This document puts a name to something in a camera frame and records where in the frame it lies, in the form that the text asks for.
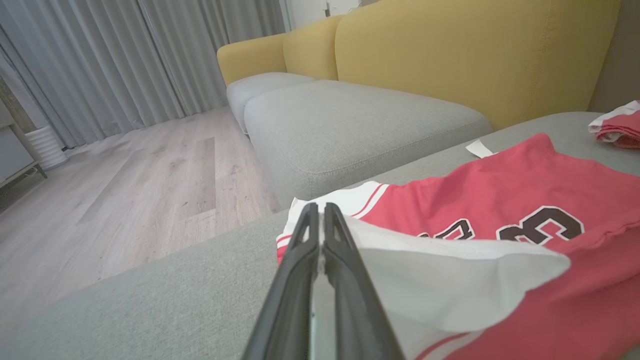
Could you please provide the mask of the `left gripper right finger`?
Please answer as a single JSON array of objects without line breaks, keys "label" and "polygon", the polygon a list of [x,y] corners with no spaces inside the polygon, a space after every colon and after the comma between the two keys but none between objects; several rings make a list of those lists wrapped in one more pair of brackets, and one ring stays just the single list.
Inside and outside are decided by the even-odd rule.
[{"label": "left gripper right finger", "polygon": [[326,274],[334,288],[338,360],[404,360],[355,239],[338,205],[324,208]]}]

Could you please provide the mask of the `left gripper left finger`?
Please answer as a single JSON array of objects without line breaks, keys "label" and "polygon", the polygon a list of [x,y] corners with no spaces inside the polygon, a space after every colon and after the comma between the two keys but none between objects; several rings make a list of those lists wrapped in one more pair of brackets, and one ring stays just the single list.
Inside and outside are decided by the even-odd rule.
[{"label": "left gripper left finger", "polygon": [[313,283],[320,253],[319,223],[317,203],[308,203],[295,224],[243,351],[243,360],[309,358]]}]

